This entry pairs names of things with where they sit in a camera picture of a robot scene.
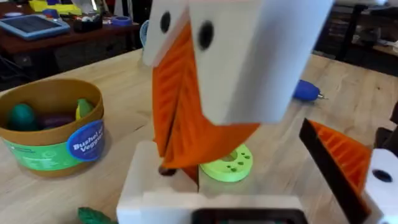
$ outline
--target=black screen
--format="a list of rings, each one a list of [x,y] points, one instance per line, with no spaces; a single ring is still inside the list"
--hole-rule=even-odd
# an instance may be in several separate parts
[[[50,22],[46,19],[40,18],[38,16],[17,17],[15,19],[5,20],[5,21],[3,21],[3,23],[13,26],[19,30],[26,32],[26,33],[61,26],[56,23]]]

